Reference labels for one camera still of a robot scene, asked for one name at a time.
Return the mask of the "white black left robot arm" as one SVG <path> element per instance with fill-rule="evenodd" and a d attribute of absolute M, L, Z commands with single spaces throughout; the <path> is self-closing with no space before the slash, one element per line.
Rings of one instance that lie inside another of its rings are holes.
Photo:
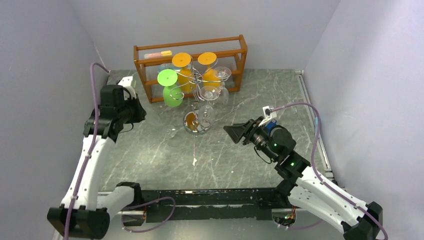
<path fill-rule="evenodd" d="M 119 211 L 126 207 L 137 210 L 144 200 L 136 182 L 123 181 L 110 194 L 98 194 L 106 161 L 124 125 L 145 120 L 138 94 L 130 84 L 105 85 L 100 102 L 94 106 L 84 124 L 82 151 L 72 182 L 60 205 L 47 213 L 47 220 L 65 240 L 101 240 Z"/>

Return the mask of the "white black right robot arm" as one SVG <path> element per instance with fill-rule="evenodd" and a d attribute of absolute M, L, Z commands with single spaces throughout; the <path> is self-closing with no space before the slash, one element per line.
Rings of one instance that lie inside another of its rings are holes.
<path fill-rule="evenodd" d="M 337 229 L 345 240 L 375 240 L 383 223 L 382 207 L 354 197 L 316 171 L 294 150 L 297 143 L 285 127 L 267 129 L 260 126 L 261 120 L 250 119 L 223 129 L 234 143 L 253 144 L 275 163 L 274 169 L 283 179 L 274 195 L 276 204 L 310 212 Z"/>

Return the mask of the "green plastic wine glass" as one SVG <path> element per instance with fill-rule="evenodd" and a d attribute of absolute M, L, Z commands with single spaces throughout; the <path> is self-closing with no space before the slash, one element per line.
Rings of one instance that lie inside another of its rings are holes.
<path fill-rule="evenodd" d="M 178 74 L 172 69 L 164 69 L 157 75 L 158 83 L 163 86 L 162 96 L 164 103 L 171 108 L 183 102 L 184 95 L 177 86 Z"/>

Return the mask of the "orange plastic cup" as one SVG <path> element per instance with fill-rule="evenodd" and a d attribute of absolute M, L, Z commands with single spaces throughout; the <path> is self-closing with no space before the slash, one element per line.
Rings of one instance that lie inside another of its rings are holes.
<path fill-rule="evenodd" d="M 188 65 L 191 63 L 192 57 L 186 52 L 180 52 L 173 56 L 172 64 L 180 68 L 177 73 L 177 82 L 180 89 L 184 93 L 190 93 L 192 91 L 192 84 L 190 83 L 192 72 Z"/>

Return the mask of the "yellow plastic wine glass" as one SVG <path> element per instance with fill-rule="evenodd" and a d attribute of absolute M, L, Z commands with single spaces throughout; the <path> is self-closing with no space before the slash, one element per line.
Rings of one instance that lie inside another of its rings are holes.
<path fill-rule="evenodd" d="M 204 52 L 197 58 L 200 65 L 206 66 L 207 69 L 202 75 L 203 86 L 219 88 L 221 79 L 216 77 L 216 71 L 213 69 L 213 64 L 216 62 L 217 56 L 213 52 Z"/>

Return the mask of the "clear wine glass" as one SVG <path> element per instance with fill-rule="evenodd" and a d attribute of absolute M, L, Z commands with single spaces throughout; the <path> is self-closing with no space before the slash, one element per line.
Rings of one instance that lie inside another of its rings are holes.
<path fill-rule="evenodd" d="M 232 72 L 225 66 L 218 66 L 213 70 L 214 76 L 220 80 L 219 87 L 217 87 L 219 97 L 217 98 L 216 103 L 219 105 L 226 105 L 229 100 L 229 91 L 225 86 L 225 82 L 230 78 Z"/>

